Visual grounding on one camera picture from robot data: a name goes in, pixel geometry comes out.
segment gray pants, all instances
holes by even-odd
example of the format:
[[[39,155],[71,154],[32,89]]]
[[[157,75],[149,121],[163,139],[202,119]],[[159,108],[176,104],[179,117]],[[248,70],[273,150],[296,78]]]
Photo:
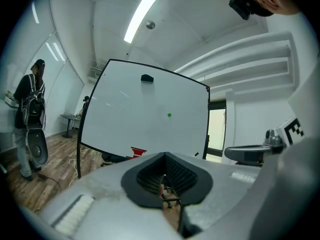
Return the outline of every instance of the gray pants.
[[[27,154],[27,145],[26,145],[26,132],[27,130],[25,128],[18,129],[15,128],[14,134],[15,134],[15,144],[17,149],[17,158],[21,165],[21,174],[24,177],[28,177],[32,174],[29,160],[31,160],[32,165],[34,168],[39,168],[41,165],[37,164],[35,161],[30,159],[29,155]]]

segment shoe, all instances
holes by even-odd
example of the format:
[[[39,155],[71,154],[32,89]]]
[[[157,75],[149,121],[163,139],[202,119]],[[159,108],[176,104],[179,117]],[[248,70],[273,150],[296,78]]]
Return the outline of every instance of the shoe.
[[[23,176],[23,175],[21,175],[21,176],[22,176],[22,178],[26,179],[28,182],[32,182],[32,180],[34,179],[34,178],[32,177],[32,175],[27,176],[27,177],[25,177],[25,176]]]

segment whiteboard frame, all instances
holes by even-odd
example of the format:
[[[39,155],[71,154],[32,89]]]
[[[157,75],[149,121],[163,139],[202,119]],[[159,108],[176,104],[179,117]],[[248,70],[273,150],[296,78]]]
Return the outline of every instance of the whiteboard frame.
[[[183,78],[186,78],[188,80],[191,80],[193,82],[196,82],[206,88],[208,88],[208,105],[207,105],[207,109],[208,109],[208,120],[207,120],[207,126],[206,126],[206,137],[205,137],[205,145],[204,145],[204,149],[203,149],[203,155],[202,155],[202,159],[206,159],[206,156],[207,156],[207,148],[208,148],[208,130],[209,130],[209,117],[210,117],[210,110],[209,110],[209,105],[210,105],[210,87],[204,83],[201,83],[201,82],[198,82],[192,78],[189,78],[185,75],[181,75],[179,73],[176,73],[176,72],[173,72],[173,71],[170,71],[170,70],[167,70],[167,69],[164,69],[164,68],[160,68],[160,67],[157,67],[157,66],[152,66],[152,65],[148,65],[148,64],[143,64],[143,63],[138,63],[138,62],[134,62],[134,61],[129,61],[129,60],[122,60],[122,59],[109,59],[109,61],[107,62],[107,64],[104,66],[98,80],[96,81],[95,85],[94,85],[94,88],[91,92],[91,95],[90,95],[90,99],[89,99],[89,103],[88,103],[88,106],[87,106],[87,109],[84,111],[83,113],[83,116],[82,116],[82,119],[81,119],[81,122],[80,122],[80,126],[79,126],[79,132],[78,132],[78,138],[77,138],[77,153],[78,153],[78,149],[79,149],[79,152],[80,152],[80,145],[84,145],[92,150],[95,150],[95,151],[98,151],[98,152],[101,152],[103,154],[107,154],[107,155],[110,155],[110,156],[114,156],[114,157],[118,157],[118,158],[122,158],[123,160],[129,160],[131,158],[127,158],[127,157],[124,157],[124,156],[121,156],[121,155],[117,155],[117,154],[113,154],[113,153],[109,153],[109,152],[106,152],[106,151],[103,151],[103,150],[100,150],[98,148],[95,148],[93,146],[90,146],[88,144],[85,144],[82,142],[82,132],[83,132],[83,127],[84,127],[84,124],[85,124],[85,120],[86,120],[86,115],[87,115],[87,110],[88,108],[90,107],[90,102],[91,102],[91,98],[95,92],[95,89],[98,85],[98,82],[101,78],[101,76],[103,75],[103,73],[105,72],[108,64],[111,62],[111,61],[114,61],[114,62],[124,62],[124,63],[132,63],[132,64],[137,64],[137,65],[142,65],[142,66],[146,66],[146,67],[151,67],[151,68],[154,68],[154,69],[158,69],[158,70],[162,70],[162,71],[166,71],[168,73],[171,73],[171,74],[174,74],[174,75],[177,75],[177,76],[180,76],[180,77],[183,77]]]

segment fluorescent light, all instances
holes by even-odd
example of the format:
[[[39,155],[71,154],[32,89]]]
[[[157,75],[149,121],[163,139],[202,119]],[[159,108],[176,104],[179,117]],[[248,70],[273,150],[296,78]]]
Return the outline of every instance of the fluorescent light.
[[[66,60],[65,60],[65,58],[62,56],[62,54],[61,54],[61,52],[60,52],[60,50],[59,50],[59,48],[58,48],[57,43],[56,43],[56,42],[54,42],[54,43],[53,43],[53,45],[54,45],[54,47],[55,47],[56,51],[58,52],[58,54],[59,54],[59,56],[60,56],[61,60],[62,60],[63,62],[65,62]]]
[[[57,56],[55,55],[54,51],[51,49],[50,45],[47,42],[45,42],[45,45],[46,45],[46,47],[48,47],[48,49],[49,49],[50,53],[52,54],[52,56],[54,57],[54,59],[58,62],[59,60],[58,60]]]
[[[37,12],[36,12],[35,1],[32,2],[31,7],[32,7],[32,13],[33,13],[35,23],[39,24],[40,22],[39,22]]]
[[[150,7],[154,4],[156,0],[142,0],[139,4],[138,8],[136,9],[132,20],[129,24],[128,30],[126,31],[124,41],[131,44],[134,36],[140,26],[140,23],[146,16],[147,12],[149,11]]]

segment whiteboard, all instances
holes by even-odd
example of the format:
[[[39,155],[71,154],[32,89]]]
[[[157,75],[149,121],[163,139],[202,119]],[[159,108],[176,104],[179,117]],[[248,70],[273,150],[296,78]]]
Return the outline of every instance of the whiteboard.
[[[144,74],[153,83],[142,82]],[[171,71],[111,59],[92,91],[80,141],[121,157],[176,152],[201,159],[209,122],[206,87]]]

